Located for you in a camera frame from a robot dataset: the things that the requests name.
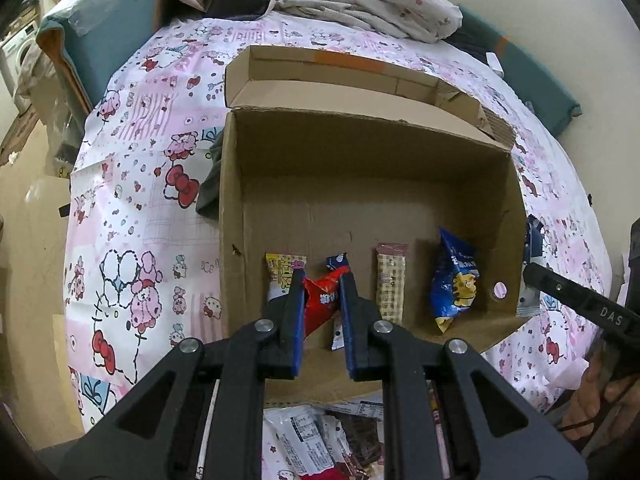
cardboard box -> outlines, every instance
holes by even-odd
[[[478,101],[424,73],[347,54],[252,46],[226,69],[220,183],[222,300],[230,333],[260,317],[265,253],[304,254],[307,273],[348,252],[375,298],[379,242],[409,244],[402,324],[484,351],[519,328],[526,215],[513,131]],[[441,334],[428,293],[442,226],[478,249],[478,295]],[[495,283],[507,296],[492,295]],[[300,377],[270,381],[267,403],[327,402],[379,384],[348,379],[332,324],[305,341]]]

hello kitty print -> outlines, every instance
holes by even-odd
[[[527,213],[544,225],[546,262],[608,293],[610,264],[574,168],[485,65],[445,43],[277,12],[256,22],[175,22],[113,75],[87,119],[71,176],[63,299],[70,380],[79,386],[86,430],[184,338],[227,336],[218,225],[198,216],[194,204],[225,122],[225,66],[250,44],[384,60],[476,97],[516,131],[514,166]],[[596,331],[544,294],[542,309],[485,357],[544,411],[559,394],[546,386],[545,372],[584,355]],[[98,398],[108,402],[97,405]]]

silver pivot bolt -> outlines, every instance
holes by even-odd
[[[259,319],[254,323],[254,326],[258,332],[271,332],[274,324],[271,319]]]
[[[198,349],[198,340],[190,337],[188,339],[183,339],[178,348],[180,348],[180,352],[183,354],[193,354]]]
[[[394,326],[385,319],[379,319],[373,324],[373,330],[379,334],[388,334],[394,329]]]
[[[451,350],[454,354],[463,354],[469,348],[469,345],[466,344],[466,341],[462,339],[452,339],[449,341],[449,350]]]

pink patterned bedsheet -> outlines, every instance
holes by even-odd
[[[194,203],[225,121],[225,66],[254,43],[381,59],[475,96],[517,132],[513,161],[527,212],[545,226],[548,264],[608,294],[609,259],[571,162],[485,65],[445,43],[276,12],[257,22],[173,23],[113,75],[71,177],[64,301],[70,380],[86,430],[183,338],[226,336],[218,226]],[[559,395],[545,373],[582,357],[596,333],[550,298],[542,303],[541,316],[485,354],[541,411]]]

red package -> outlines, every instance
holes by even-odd
[[[349,267],[338,267],[324,278],[313,282],[305,278],[308,300],[305,305],[305,337],[329,321],[338,309],[338,280]]]

